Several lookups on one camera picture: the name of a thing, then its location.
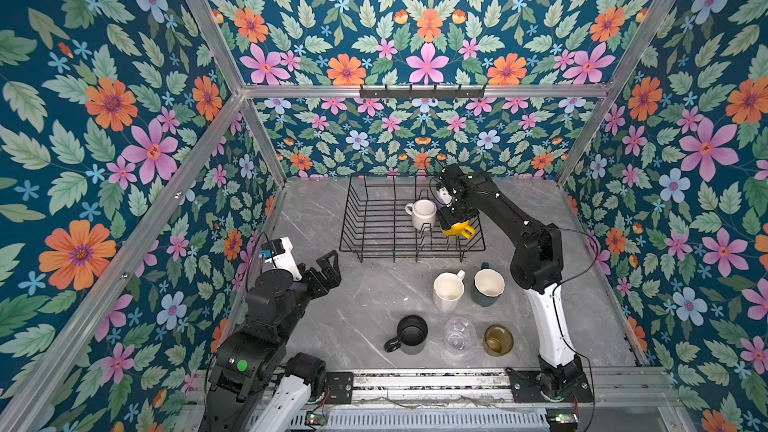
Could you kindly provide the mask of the black mug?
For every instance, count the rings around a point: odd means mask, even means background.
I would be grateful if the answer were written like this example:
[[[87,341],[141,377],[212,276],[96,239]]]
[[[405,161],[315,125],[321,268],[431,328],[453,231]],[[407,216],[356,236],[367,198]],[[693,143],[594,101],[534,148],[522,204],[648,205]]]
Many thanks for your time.
[[[408,315],[398,322],[396,334],[385,342],[384,350],[387,353],[400,350],[407,355],[417,355],[426,345],[428,332],[428,324],[424,318]]]

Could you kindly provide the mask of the white faceted mug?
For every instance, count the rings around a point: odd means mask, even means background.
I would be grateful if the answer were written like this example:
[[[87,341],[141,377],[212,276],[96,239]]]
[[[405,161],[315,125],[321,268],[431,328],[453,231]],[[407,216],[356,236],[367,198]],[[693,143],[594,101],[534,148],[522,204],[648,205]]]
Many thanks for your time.
[[[459,270],[456,273],[444,272],[435,278],[432,286],[433,302],[440,311],[451,312],[456,309],[465,292],[465,276],[466,272]]]

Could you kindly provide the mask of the white mug red inside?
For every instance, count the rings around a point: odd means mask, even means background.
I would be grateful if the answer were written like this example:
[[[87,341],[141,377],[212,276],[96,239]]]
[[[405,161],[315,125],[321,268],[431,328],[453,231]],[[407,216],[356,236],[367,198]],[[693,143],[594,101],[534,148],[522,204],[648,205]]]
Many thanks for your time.
[[[407,203],[405,212],[411,217],[412,226],[416,231],[423,232],[435,227],[437,206],[429,199],[420,199]]]

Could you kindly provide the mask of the yellow mug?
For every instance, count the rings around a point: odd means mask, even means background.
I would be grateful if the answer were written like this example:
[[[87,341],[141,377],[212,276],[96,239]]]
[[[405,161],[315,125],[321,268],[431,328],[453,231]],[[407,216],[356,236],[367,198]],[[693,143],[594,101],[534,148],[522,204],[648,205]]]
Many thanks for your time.
[[[466,240],[473,239],[477,234],[469,221],[458,222],[448,228],[443,228],[442,233],[447,237],[458,237]]]

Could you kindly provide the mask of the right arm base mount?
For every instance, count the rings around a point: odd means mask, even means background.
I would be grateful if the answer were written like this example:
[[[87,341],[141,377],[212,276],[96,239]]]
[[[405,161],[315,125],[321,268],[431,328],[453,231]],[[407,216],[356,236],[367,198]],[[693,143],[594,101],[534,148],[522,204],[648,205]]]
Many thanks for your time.
[[[510,390],[517,403],[576,401],[592,403],[594,393],[587,375],[579,366],[522,371],[504,369]]]

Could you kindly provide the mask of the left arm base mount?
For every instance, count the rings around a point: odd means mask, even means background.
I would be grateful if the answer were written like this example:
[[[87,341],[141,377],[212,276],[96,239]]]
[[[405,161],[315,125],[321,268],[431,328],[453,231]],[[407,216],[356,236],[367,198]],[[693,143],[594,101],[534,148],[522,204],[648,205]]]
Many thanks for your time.
[[[349,405],[352,403],[355,374],[351,371],[326,372],[310,382],[308,406]]]

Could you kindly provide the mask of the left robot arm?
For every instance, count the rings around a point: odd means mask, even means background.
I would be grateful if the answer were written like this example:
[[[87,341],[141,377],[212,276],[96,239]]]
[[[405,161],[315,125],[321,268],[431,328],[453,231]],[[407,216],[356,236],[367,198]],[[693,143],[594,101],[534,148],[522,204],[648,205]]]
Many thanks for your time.
[[[325,361],[307,353],[285,356],[310,302],[340,285],[338,252],[297,270],[299,278],[270,266],[247,293],[243,326],[215,353],[202,431],[286,431],[305,404],[324,394]]]

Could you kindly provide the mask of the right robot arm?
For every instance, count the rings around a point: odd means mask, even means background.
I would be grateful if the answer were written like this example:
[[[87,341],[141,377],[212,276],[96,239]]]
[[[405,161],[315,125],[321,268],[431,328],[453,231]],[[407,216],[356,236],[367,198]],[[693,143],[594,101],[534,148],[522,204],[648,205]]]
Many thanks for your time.
[[[531,305],[539,337],[538,385],[543,396],[561,399],[587,381],[563,311],[564,269],[560,228],[534,218],[508,198],[483,170],[466,173],[456,164],[438,175],[442,204],[437,220],[444,235],[470,240],[472,221],[485,214],[513,244],[510,275]]]

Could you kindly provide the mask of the dark green mug white inside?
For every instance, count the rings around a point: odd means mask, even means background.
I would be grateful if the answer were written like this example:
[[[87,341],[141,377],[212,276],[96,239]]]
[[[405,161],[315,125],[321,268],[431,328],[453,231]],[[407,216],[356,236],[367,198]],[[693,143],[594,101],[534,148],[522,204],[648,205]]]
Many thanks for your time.
[[[504,291],[504,277],[492,269],[488,262],[483,262],[473,277],[471,297],[474,303],[481,307],[490,307]]]

